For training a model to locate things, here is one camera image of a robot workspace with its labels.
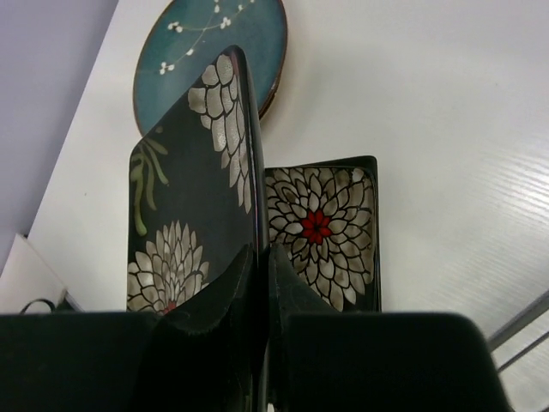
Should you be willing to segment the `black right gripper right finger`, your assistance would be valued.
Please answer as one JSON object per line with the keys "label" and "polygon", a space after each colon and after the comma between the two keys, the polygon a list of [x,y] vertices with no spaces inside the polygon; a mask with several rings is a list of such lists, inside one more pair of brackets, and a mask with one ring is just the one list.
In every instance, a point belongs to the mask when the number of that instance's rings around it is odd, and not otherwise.
{"label": "black right gripper right finger", "polygon": [[507,411],[486,341],[447,312],[337,312],[268,257],[268,402],[278,411]]}

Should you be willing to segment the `teal round plate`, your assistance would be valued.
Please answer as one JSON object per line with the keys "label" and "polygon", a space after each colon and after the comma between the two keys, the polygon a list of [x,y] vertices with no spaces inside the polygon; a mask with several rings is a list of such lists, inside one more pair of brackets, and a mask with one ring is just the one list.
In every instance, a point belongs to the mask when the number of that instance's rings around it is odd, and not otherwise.
{"label": "teal round plate", "polygon": [[147,134],[230,45],[247,58],[259,110],[281,81],[288,41],[284,4],[262,1],[171,1],[144,41],[132,100],[138,130]]}

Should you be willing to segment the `black square floral plate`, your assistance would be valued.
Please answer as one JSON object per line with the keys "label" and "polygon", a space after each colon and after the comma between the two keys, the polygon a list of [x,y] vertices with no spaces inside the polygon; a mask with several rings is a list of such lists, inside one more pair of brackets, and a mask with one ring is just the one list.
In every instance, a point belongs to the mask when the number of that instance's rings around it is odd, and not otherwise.
{"label": "black square floral plate", "polygon": [[382,309],[377,159],[270,167],[269,237],[299,278],[338,312]]}

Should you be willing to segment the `black rectangular floral plate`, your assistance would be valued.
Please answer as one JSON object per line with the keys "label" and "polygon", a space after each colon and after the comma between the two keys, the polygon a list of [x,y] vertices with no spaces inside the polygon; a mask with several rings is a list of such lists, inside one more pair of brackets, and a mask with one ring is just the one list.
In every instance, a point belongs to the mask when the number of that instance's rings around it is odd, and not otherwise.
{"label": "black rectangular floral plate", "polygon": [[129,311],[166,314],[244,246],[266,248],[264,170],[250,65],[232,45],[130,154]]}

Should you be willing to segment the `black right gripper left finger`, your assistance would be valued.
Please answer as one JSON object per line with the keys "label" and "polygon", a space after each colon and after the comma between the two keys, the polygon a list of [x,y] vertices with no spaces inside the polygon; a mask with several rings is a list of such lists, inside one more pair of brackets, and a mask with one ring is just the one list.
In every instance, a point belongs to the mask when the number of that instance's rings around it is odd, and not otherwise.
{"label": "black right gripper left finger", "polygon": [[249,411],[244,246],[165,315],[54,312],[1,319],[4,411]]}

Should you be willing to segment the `brown-rimmed round plate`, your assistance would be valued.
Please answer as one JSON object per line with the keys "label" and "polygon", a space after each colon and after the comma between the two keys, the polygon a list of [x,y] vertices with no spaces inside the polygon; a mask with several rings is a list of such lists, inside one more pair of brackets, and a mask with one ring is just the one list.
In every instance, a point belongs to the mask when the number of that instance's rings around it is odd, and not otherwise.
{"label": "brown-rimmed round plate", "polygon": [[269,89],[264,102],[262,103],[260,109],[258,110],[259,118],[262,119],[265,114],[267,113],[268,109],[273,104],[273,101],[275,99],[275,96],[278,92],[278,89],[280,87],[280,81],[275,82],[272,87]]}

